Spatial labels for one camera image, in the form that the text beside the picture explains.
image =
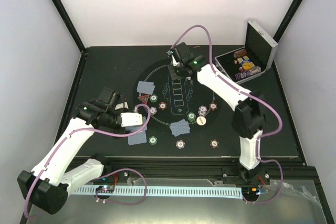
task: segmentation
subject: pink cable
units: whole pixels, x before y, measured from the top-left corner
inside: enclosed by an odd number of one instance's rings
[[[177,43],[179,43],[180,42],[180,40],[191,30],[191,29],[194,29],[194,28],[196,28],[196,27],[199,27],[199,28],[201,28],[201,29],[203,29],[205,32],[206,32],[206,35],[207,35],[207,37],[208,37],[208,41],[209,41],[209,63],[210,63],[210,67],[211,67],[211,69],[212,69],[212,71],[213,71],[213,73],[215,73],[216,74],[216,69],[214,68],[214,66],[213,66],[213,60],[212,60],[212,41],[211,41],[211,36],[210,36],[210,33],[209,33],[209,31],[204,27],[204,26],[202,26],[202,25],[194,25],[194,26],[192,26],[192,27],[190,27],[190,28],[188,28],[184,33],[182,33],[182,35],[178,38],[178,40],[174,43],[174,45],[172,45],[172,47],[170,48],[170,50],[171,49],[173,49],[176,45],[177,45]],[[231,83],[229,83],[228,81],[226,81],[222,76],[219,76],[219,75],[217,75],[222,81],[224,81],[228,86],[230,86],[231,88],[233,88],[235,91],[237,91],[238,93],[241,93],[241,94],[243,94],[243,95],[245,95],[245,96],[247,96],[247,97],[249,97],[250,99],[253,99],[253,100],[255,100],[255,101],[257,101],[257,102],[259,102],[259,103],[261,103],[262,105],[264,105],[266,108],[268,108],[274,115],[275,115],[275,117],[278,119],[278,122],[279,122],[279,126],[278,126],[278,128],[275,130],[275,131],[272,131],[272,132],[269,132],[269,133],[265,133],[265,134],[263,134],[263,135],[261,135],[260,136],[260,138],[262,138],[262,137],[266,137],[266,136],[272,136],[272,135],[275,135],[275,134],[277,134],[277,133],[279,133],[280,131],[281,131],[281,129],[282,129],[282,125],[283,125],[283,123],[282,123],[282,119],[281,119],[281,117],[280,117],[280,115],[278,114],[278,112],[271,106],[271,105],[269,105],[268,103],[266,103],[265,101],[263,101],[262,99],[260,99],[260,98],[257,98],[257,97],[255,97],[255,96],[253,96],[253,95],[251,95],[251,94],[249,94],[249,93],[246,93],[246,92],[243,92],[243,91],[239,91],[239,89],[237,89],[235,86],[233,86]],[[282,172],[282,168],[281,168],[281,165],[280,165],[280,163],[277,161],[277,160],[275,160],[275,159],[270,159],[270,160],[261,160],[261,158],[260,158],[260,154],[259,154],[259,149],[260,149],[260,138],[258,139],[258,144],[256,145],[256,156],[258,157],[258,160],[261,162],[261,163],[270,163],[270,162],[274,162],[274,163],[276,163],[278,166],[279,166],[279,169],[280,169],[280,182],[281,182],[281,185],[280,185],[280,189],[279,189],[279,191],[277,192],[277,194],[274,196],[274,197],[272,197],[271,199],[269,199],[269,200],[266,200],[266,201],[263,201],[263,202],[253,202],[253,201],[248,201],[248,200],[246,200],[246,198],[243,196],[243,200],[246,202],[246,203],[251,203],[251,204],[265,204],[265,203],[270,203],[270,202],[272,202],[273,200],[275,200],[279,195],[280,195],[280,193],[281,193],[281,191],[282,191],[282,185],[283,185],[283,172]]]
[[[135,110],[138,109],[138,107],[145,107],[148,110],[148,116],[147,119],[145,121],[145,123],[136,131],[132,132],[132,133],[128,133],[128,134],[114,134],[114,133],[110,133],[110,132],[106,132],[106,131],[102,131],[102,130],[97,130],[97,129],[92,129],[92,128],[81,128],[81,129],[77,129],[72,131],[69,135],[72,136],[73,134],[75,134],[76,132],[79,131],[94,131],[100,134],[104,134],[107,136],[113,136],[113,137],[128,137],[128,136],[133,136],[137,133],[139,133],[140,131],[142,131],[146,125],[149,122],[149,119],[151,118],[151,112],[150,112],[150,108],[146,105],[146,104],[138,104],[134,107]],[[66,141],[66,139],[68,139],[67,137],[65,137],[60,144],[54,149],[54,151],[52,152],[52,154],[49,156],[49,158],[47,159],[46,164],[44,165],[44,167],[47,167],[51,161],[51,159],[53,158],[53,156],[55,155],[55,153],[58,151],[58,149],[62,146],[62,144]],[[32,185],[30,186],[27,196],[26,196],[26,200],[25,200],[25,205],[24,205],[24,215],[27,219],[32,219],[32,218],[36,218],[38,216],[40,216],[42,214],[43,211],[40,211],[38,214],[30,216],[28,213],[28,204],[29,204],[29,200],[30,197],[32,196],[32,192],[38,182],[38,180],[40,179],[41,175],[43,174],[44,170],[41,170],[40,173],[36,176],[36,178],[34,179]]]
[[[106,175],[104,175],[104,176],[101,176],[101,177],[99,177],[99,178],[95,178],[94,180],[96,180],[96,179],[106,178],[106,177],[109,177],[109,176],[111,176],[111,175],[113,175],[113,174],[122,172],[122,171],[124,171],[124,170],[129,170],[129,171],[131,171],[131,172],[134,172],[134,173],[138,174],[138,175],[142,178],[143,184],[144,184],[144,186],[145,186],[145,191],[144,191],[144,193],[143,193],[143,196],[142,196],[141,199],[139,199],[138,201],[136,201],[136,202],[132,202],[132,203],[119,202],[119,201],[116,201],[116,200],[107,200],[107,199],[105,199],[105,201],[106,201],[106,202],[109,202],[109,203],[114,203],[114,204],[118,204],[118,205],[123,205],[123,206],[135,206],[135,205],[140,204],[141,202],[143,202],[143,201],[145,200],[145,198],[146,198],[146,194],[147,194],[147,182],[146,182],[145,178],[143,177],[143,175],[142,175],[141,173],[139,173],[137,170],[133,170],[133,169],[130,169],[130,168],[119,169],[119,170],[115,170],[114,172],[111,172],[111,173],[109,173],[109,174],[106,174]],[[96,192],[96,199],[99,200],[99,201],[104,201],[103,199],[99,199],[99,198],[98,198],[98,193],[99,193],[99,191]]]
[[[205,32],[206,32],[206,35],[208,37],[208,41],[209,41],[209,63],[210,63],[210,67],[212,69],[212,71],[216,74],[216,69],[214,68],[213,66],[213,60],[212,60],[212,40],[211,40],[211,36],[210,36],[210,33],[209,31],[202,25],[194,25],[190,28],[188,28],[184,33],[182,33],[182,35],[178,38],[178,40],[174,43],[174,45],[172,45],[172,47],[170,48],[173,49],[177,43],[180,42],[180,40],[192,29],[196,28],[196,27],[199,27],[201,29],[203,29]],[[266,134],[263,134],[260,136],[260,138],[262,137],[266,137],[266,136],[272,136],[272,135],[275,135],[277,133],[279,133],[282,129],[282,119],[280,117],[280,115],[278,114],[278,112],[271,106],[269,105],[268,103],[266,103],[265,101],[263,101],[262,99],[259,99],[251,94],[248,94],[248,93],[245,93],[245,92],[242,92],[242,91],[239,91],[239,89],[237,89],[235,86],[233,86],[231,83],[229,83],[227,80],[225,80],[223,77],[221,76],[218,76],[222,81],[224,81],[228,86],[230,86],[231,88],[233,88],[235,91],[237,91],[238,93],[241,93],[259,103],[261,103],[262,105],[264,105],[266,108],[268,108],[275,116],[276,118],[278,119],[278,122],[279,122],[279,126],[278,128],[275,130],[275,131],[272,131],[272,132],[269,132],[269,133],[266,133]]]

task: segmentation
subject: green poker chip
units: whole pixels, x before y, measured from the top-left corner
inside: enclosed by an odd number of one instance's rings
[[[151,97],[149,98],[149,100],[151,102],[157,102],[158,101],[158,96],[156,94],[153,94],[153,95],[151,95]]]
[[[148,140],[148,142],[151,144],[151,145],[154,145],[157,143],[157,138],[155,136],[151,136]]]
[[[188,114],[188,121],[189,122],[195,122],[196,121],[196,114],[195,113],[189,113]]]

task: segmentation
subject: black metal frame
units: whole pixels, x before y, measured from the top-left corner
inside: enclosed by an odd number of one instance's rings
[[[54,3],[57,11],[59,12],[60,16],[62,17],[66,27],[68,28],[70,34],[72,35],[74,41],[76,42],[79,50],[81,51],[82,55],[79,61],[79,65],[76,71],[75,79],[72,84],[70,94],[67,100],[67,104],[64,110],[64,113],[61,118],[61,123],[59,130],[57,132],[56,140],[60,138],[62,132],[65,130],[66,124],[70,119],[70,111],[72,105],[74,103],[74,98],[77,93],[79,81],[82,75],[82,71],[85,66],[86,58],[88,53],[84,44],[82,43],[69,15],[67,14],[61,0],[52,0]],[[302,0],[293,0],[292,4],[290,5],[284,19],[282,20],[279,28],[277,29],[274,40],[279,41],[284,34],[287,26],[289,25],[291,19],[293,18],[295,12],[299,8]],[[328,206],[326,196],[322,189],[320,179],[318,177],[317,171],[314,167],[305,166],[306,159],[303,155],[303,151],[298,141],[298,153],[300,155],[299,158],[296,159],[286,159],[281,158],[279,161],[281,162],[283,171],[284,171],[284,179],[309,179],[313,180],[316,190],[318,192],[321,204],[323,206],[324,215],[327,219],[328,223],[334,223],[330,208]],[[86,158],[76,158],[70,164],[68,169],[73,169],[78,165],[85,162]],[[232,165],[234,163],[239,163],[237,158],[226,159],[223,162],[219,161],[202,161],[200,164],[199,160],[188,159],[188,161],[184,161],[183,164],[178,160],[173,159],[161,159],[158,160],[150,160],[150,159],[138,159],[138,158],[111,158],[110,162],[113,163],[113,168],[125,168],[125,167],[132,167],[137,169],[142,174],[147,177],[188,177],[188,178],[210,178],[210,177],[221,177],[222,176],[222,168],[225,166]],[[268,173],[272,178],[279,178],[279,170],[277,166],[268,165]],[[26,219],[23,217],[21,223],[25,223]]]
[[[54,6],[56,7],[59,15],[61,16],[61,18],[63,19],[64,24],[66,25],[66,27],[68,28],[73,40],[75,41],[79,51],[84,52],[85,51],[85,46],[83,44],[83,42],[81,41],[67,11],[64,8],[64,5],[62,4],[61,0],[51,0],[54,4]]]

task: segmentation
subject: white backdrop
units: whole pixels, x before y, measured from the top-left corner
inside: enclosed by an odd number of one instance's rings
[[[243,44],[246,21],[273,36],[292,0],[62,0],[86,47],[170,45],[188,27],[206,26],[215,44]],[[194,31],[189,44],[206,44]]]

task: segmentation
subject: case lid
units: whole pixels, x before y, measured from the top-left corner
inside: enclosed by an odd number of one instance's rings
[[[245,47],[251,50],[269,69],[275,57],[278,43],[254,20],[247,23]]]

